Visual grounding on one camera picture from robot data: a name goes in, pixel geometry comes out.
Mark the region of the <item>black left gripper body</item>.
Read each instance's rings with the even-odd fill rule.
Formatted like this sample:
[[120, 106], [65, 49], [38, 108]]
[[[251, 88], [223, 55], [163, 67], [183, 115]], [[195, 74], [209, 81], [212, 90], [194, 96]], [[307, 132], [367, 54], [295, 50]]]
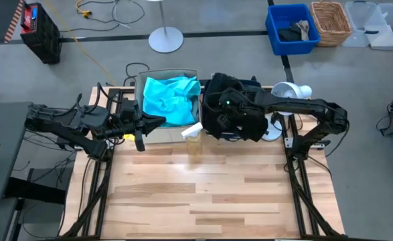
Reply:
[[133, 135], [137, 151], [144, 151], [143, 136], [146, 135], [146, 126], [137, 101], [124, 98], [117, 105], [119, 111], [114, 115], [114, 138]]

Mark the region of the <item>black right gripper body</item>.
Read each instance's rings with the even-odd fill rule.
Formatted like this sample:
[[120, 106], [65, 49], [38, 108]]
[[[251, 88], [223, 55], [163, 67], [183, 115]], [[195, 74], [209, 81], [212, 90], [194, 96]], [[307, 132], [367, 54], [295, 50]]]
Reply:
[[227, 88], [217, 93], [216, 112], [232, 116], [258, 116], [264, 114], [262, 99], [266, 91]]

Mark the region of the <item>teal cloth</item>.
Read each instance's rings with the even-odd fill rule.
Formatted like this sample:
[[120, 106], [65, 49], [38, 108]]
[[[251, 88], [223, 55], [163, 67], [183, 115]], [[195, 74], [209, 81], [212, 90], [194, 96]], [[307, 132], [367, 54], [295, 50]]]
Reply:
[[193, 102], [201, 94], [197, 77], [178, 76], [166, 80], [147, 77], [143, 112], [166, 118], [163, 127], [181, 127], [197, 122]]

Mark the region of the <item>dark clothes pile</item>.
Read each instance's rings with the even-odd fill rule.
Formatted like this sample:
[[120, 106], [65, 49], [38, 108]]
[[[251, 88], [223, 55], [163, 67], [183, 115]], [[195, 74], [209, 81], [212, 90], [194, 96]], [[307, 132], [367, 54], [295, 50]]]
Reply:
[[288, 28], [279, 29], [277, 33], [282, 42], [299, 42], [302, 40], [301, 28], [296, 22], [291, 22]]

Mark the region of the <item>beige fabric bin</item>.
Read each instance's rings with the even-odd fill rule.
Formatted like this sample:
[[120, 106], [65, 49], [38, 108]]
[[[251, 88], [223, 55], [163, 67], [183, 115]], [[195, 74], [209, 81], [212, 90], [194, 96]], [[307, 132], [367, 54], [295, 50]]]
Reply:
[[[143, 102], [144, 102], [143, 91], [148, 77], [151, 77], [156, 80], [166, 80], [166, 79], [178, 77], [181, 74], [186, 74], [188, 76], [196, 76], [198, 79], [198, 71], [189, 68], [167, 68], [162, 70], [147, 70], [137, 74], [137, 78], [135, 82], [135, 100], [138, 102], [140, 110], [142, 110], [143, 107]], [[197, 122], [199, 121], [200, 121], [200, 111], [198, 112]], [[181, 136], [181, 132], [191, 127], [192, 125], [185, 125], [185, 126], [178, 126], [178, 127], [158, 127], [150, 134], [148, 134], [147, 137], [146, 136], [143, 137], [144, 143], [159, 144], [159, 143], [185, 142], [185, 140]]]

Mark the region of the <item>clear spray bottle amber liquid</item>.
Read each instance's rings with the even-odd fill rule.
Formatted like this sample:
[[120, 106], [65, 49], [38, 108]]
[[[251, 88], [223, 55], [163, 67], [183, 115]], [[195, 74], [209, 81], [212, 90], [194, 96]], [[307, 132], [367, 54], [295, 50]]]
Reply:
[[190, 155], [199, 155], [202, 152], [202, 130], [202, 124], [196, 123], [181, 132], [181, 136], [187, 145], [187, 152]]

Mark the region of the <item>white gooseneck lamp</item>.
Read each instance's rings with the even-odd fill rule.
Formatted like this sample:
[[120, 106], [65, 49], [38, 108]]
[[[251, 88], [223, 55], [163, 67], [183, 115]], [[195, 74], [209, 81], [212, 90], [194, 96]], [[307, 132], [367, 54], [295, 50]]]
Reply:
[[[290, 82], [279, 82], [275, 84], [271, 90], [271, 94], [277, 97], [284, 98], [298, 98], [298, 99], [308, 99], [312, 95], [312, 88], [308, 85], [298, 86]], [[264, 141], [275, 141], [281, 135], [283, 131], [283, 126], [278, 120], [280, 116], [290, 116], [290, 112], [272, 112], [265, 114], [265, 119], [268, 121], [268, 127], [262, 136]]]

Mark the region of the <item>grey round floor stand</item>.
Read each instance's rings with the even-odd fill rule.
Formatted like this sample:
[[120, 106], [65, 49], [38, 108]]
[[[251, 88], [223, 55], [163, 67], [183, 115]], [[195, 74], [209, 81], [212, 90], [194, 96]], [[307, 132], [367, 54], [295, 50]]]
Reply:
[[180, 30], [170, 27], [165, 22], [163, 10], [163, 0], [148, 0], [159, 3], [162, 26], [152, 31], [149, 35], [149, 46], [156, 52], [167, 54], [178, 50], [184, 41], [184, 36]]

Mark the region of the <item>blue plastic bin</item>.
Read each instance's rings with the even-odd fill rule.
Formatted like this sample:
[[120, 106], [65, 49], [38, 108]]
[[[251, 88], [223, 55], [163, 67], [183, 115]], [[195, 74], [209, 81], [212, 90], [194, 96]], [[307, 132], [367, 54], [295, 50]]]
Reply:
[[[308, 40], [283, 41], [279, 31], [289, 29], [292, 24], [307, 21], [309, 24]], [[321, 41], [308, 6], [304, 4], [272, 5], [268, 7], [265, 21], [266, 29], [277, 56], [309, 54]]]

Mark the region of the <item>beige cloth piece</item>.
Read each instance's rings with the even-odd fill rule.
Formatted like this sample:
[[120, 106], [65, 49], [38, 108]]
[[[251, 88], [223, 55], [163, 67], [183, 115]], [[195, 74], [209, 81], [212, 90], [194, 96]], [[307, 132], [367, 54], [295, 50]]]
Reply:
[[295, 25], [299, 28], [301, 40], [309, 41], [309, 22], [307, 20], [300, 20], [299, 22], [296, 22]]

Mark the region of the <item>wicker basket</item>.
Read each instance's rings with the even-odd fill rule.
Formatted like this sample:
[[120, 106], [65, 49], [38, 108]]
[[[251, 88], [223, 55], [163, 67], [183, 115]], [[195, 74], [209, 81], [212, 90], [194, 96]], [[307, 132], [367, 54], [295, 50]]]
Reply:
[[309, 10], [321, 37], [318, 46], [336, 47], [351, 35], [351, 25], [341, 3], [313, 1]]

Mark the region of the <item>black crate red top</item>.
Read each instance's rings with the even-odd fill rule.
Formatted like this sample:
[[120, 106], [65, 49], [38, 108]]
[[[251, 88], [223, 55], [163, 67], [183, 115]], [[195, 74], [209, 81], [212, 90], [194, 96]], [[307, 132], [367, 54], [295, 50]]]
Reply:
[[21, 39], [43, 64], [60, 62], [60, 31], [40, 3], [23, 2]]

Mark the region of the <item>grey desk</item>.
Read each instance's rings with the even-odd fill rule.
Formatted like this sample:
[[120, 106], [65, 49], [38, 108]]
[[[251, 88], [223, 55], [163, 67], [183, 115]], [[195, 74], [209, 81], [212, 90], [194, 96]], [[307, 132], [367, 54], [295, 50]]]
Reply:
[[19, 153], [29, 105], [29, 102], [0, 102], [0, 199]]

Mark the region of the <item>clear plastic bin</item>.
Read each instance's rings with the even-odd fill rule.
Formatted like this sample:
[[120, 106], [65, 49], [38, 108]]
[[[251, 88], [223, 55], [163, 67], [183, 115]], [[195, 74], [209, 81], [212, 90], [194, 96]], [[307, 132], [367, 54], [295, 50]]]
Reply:
[[369, 45], [368, 36], [379, 33], [379, 23], [376, 19], [378, 6], [364, 0], [348, 1], [345, 13], [351, 26], [351, 35], [342, 43], [344, 47], [365, 48]]
[[377, 5], [363, 29], [372, 49], [393, 50], [393, 3]]

